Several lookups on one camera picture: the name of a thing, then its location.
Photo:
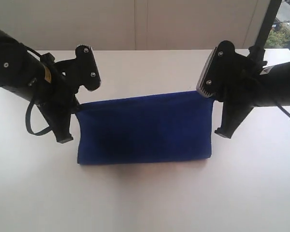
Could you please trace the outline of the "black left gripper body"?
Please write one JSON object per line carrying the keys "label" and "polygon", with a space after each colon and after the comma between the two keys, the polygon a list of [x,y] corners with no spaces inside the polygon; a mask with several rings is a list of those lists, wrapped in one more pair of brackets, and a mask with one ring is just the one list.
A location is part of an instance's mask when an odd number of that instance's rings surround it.
{"label": "black left gripper body", "polygon": [[36,133],[37,136],[52,132],[58,143],[73,140],[70,134],[71,115],[78,109],[78,101],[73,89],[62,79],[51,83],[39,80],[37,87],[37,107],[48,127]]}

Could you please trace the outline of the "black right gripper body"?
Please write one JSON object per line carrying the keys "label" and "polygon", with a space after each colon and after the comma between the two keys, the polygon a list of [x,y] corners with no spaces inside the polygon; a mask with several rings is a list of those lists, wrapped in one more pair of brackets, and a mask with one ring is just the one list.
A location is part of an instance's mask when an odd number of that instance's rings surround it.
{"label": "black right gripper body", "polygon": [[228,86],[223,99],[222,120],[215,133],[230,139],[254,107],[258,105],[259,83],[247,79]]}

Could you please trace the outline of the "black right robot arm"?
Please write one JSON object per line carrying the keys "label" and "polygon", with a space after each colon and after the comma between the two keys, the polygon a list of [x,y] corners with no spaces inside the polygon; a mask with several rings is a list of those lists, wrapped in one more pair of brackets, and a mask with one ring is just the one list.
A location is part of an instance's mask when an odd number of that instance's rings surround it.
{"label": "black right robot arm", "polygon": [[290,62],[267,66],[265,50],[252,46],[248,56],[236,52],[220,57],[216,64],[219,88],[215,94],[223,103],[221,125],[215,134],[231,138],[256,107],[290,106]]}

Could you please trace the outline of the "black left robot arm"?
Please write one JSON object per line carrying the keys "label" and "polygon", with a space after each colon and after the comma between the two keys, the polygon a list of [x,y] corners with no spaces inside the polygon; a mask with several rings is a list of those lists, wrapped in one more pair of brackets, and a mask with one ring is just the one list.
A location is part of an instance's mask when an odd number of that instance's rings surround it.
{"label": "black left robot arm", "polygon": [[[0,87],[29,101],[25,113],[27,132],[42,136],[53,132],[56,141],[72,141],[71,115],[78,106],[76,96],[55,67],[55,58],[40,55],[0,30]],[[31,113],[37,106],[48,127],[34,132]]]}

